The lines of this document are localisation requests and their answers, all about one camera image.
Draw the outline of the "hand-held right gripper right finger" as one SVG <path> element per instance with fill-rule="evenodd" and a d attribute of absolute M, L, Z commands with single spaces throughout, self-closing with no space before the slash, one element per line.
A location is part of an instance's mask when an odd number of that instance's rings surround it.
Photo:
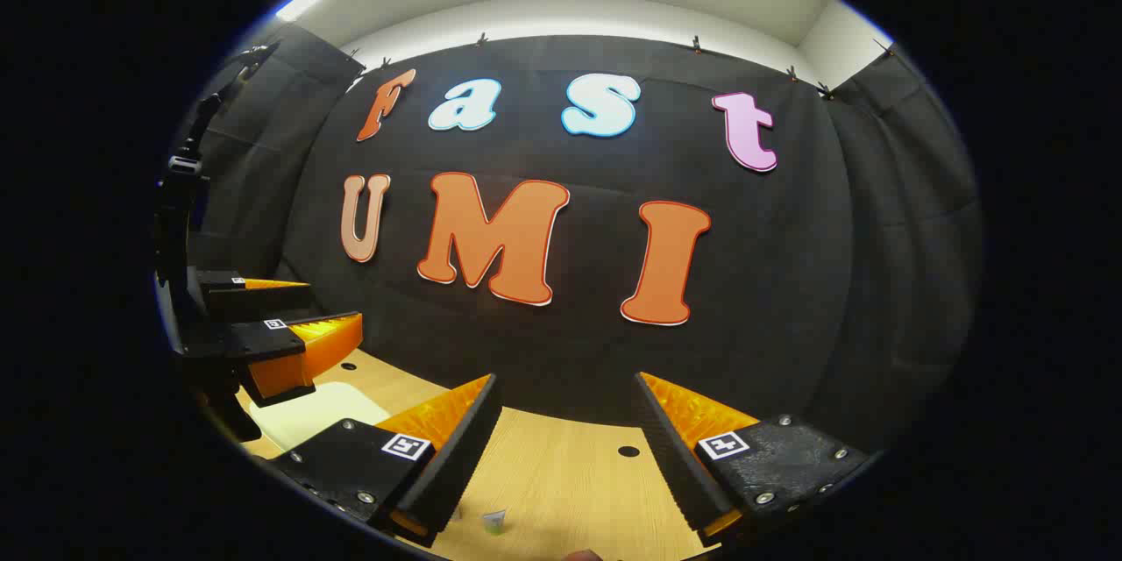
<path fill-rule="evenodd" d="M 870 465 L 870 453 L 798 415 L 756 419 L 644 371 L 634 384 L 657 471 L 706 548 L 785 528 Z"/>

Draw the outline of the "black backdrop cloth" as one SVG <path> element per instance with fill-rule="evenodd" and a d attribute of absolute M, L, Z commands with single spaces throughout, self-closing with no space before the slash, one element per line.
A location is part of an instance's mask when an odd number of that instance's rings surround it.
<path fill-rule="evenodd" d="M 649 371 L 752 415 L 801 415 L 859 449 L 916 421 L 962 353 L 983 215 L 962 134 L 892 45 L 821 96 L 718 53 L 539 35 L 361 73 L 296 27 L 209 122 L 191 264 L 306 282 L 357 310 L 364 350 L 505 405 L 632 425 Z M 416 266 L 465 171 L 496 212 L 569 190 L 553 298 L 515 304 Z"/>

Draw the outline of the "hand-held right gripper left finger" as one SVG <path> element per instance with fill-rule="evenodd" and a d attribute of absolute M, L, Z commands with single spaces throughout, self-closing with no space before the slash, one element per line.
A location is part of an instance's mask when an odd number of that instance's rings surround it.
<path fill-rule="evenodd" d="M 268 465 L 368 528 L 429 548 L 444 532 L 502 414 L 496 374 L 379 423 L 337 421 Z"/>

